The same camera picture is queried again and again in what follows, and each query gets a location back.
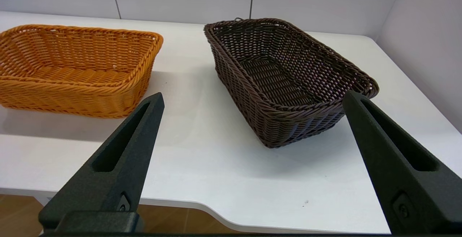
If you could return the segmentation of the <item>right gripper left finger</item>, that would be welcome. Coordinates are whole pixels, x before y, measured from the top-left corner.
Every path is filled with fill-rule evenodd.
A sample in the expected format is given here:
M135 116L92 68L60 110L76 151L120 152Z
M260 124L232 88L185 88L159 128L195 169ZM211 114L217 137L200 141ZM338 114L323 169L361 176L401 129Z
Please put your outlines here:
M39 213L45 231L141 231L137 213L164 112L145 98Z

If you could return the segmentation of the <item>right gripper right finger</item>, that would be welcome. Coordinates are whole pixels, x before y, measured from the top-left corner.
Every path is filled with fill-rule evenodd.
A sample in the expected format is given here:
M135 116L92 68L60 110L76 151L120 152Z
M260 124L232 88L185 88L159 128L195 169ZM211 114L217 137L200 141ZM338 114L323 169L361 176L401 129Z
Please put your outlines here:
M342 102L393 235L460 235L461 178L364 95Z

